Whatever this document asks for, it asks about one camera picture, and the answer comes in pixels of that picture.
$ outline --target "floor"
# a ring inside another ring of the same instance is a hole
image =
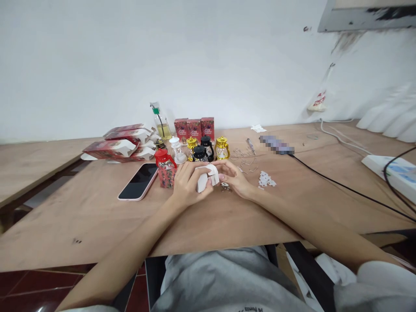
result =
[[[53,312],[94,265],[59,268],[66,272],[31,270],[0,273],[1,312]],[[126,311],[149,311],[146,269],[141,267]]]

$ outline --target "white sleeve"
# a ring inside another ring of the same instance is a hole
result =
[[[357,282],[334,286],[337,311],[416,311],[416,276],[392,263],[370,261]]]

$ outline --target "white cable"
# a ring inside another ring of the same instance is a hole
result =
[[[344,138],[350,140],[354,144],[357,144],[359,147],[365,148],[365,146],[363,146],[360,142],[354,141],[352,138],[350,138],[349,136],[346,136],[345,134],[343,134],[341,131],[335,129],[334,127],[328,126],[328,128],[331,128],[332,130],[336,131],[339,135],[342,135]]]
[[[325,121],[326,123],[331,123],[331,122],[336,122],[336,123],[348,123],[348,122],[352,122],[354,119],[350,119],[350,120],[342,120],[342,121]]]
[[[361,148],[361,147],[359,147],[359,146],[356,146],[356,145],[354,145],[354,144],[350,144],[350,143],[347,143],[347,142],[345,142],[345,141],[343,141],[339,136],[337,136],[336,134],[333,134],[333,133],[331,133],[331,132],[328,132],[328,131],[325,131],[324,130],[324,128],[323,128],[323,124],[324,124],[324,121],[322,120],[322,118],[321,118],[321,130],[322,130],[322,132],[324,132],[324,133],[326,133],[326,134],[329,134],[329,135],[332,135],[333,137],[336,137],[340,142],[342,142],[342,143],[344,143],[344,144],[347,144],[347,145],[349,145],[349,146],[352,146],[352,147],[355,147],[356,149],[359,149],[359,150],[362,150],[362,151],[364,151],[364,152],[366,152],[367,154],[370,154],[370,155],[374,155],[373,153],[370,153],[369,151],[367,151],[366,149],[363,149],[363,148]]]

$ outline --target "red box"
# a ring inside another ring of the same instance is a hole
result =
[[[89,145],[83,152],[98,159],[121,159],[132,155],[136,148],[136,145],[127,140],[98,141]]]
[[[105,137],[105,140],[129,140],[131,143],[139,145],[147,141],[147,137],[151,132],[147,129],[134,129],[120,132],[110,133]]]
[[[129,125],[129,126],[122,126],[122,127],[115,127],[113,129],[111,129],[110,131],[108,131],[105,135],[103,135],[104,137],[108,136],[110,133],[113,132],[120,132],[120,131],[127,131],[127,130],[134,130],[134,129],[139,129],[141,127],[143,127],[144,124],[143,123],[137,123],[134,125]]]
[[[151,160],[155,156],[155,153],[156,151],[150,147],[138,147],[137,150],[130,155],[130,157],[117,158],[115,161],[119,163],[131,163],[136,161]]]
[[[188,125],[188,134],[190,137],[197,139],[197,144],[201,143],[201,119],[188,119],[186,122]]]
[[[175,119],[175,129],[176,129],[176,136],[179,138],[179,142],[182,145],[186,145],[186,140],[189,139],[190,135],[188,133],[188,125],[186,122],[188,121],[187,118],[178,118]]]
[[[211,138],[211,142],[215,142],[214,117],[201,118],[201,131],[202,136],[207,135]]]

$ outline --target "smartphone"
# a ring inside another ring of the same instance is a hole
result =
[[[118,195],[119,200],[139,201],[144,198],[157,175],[155,163],[143,164]]]

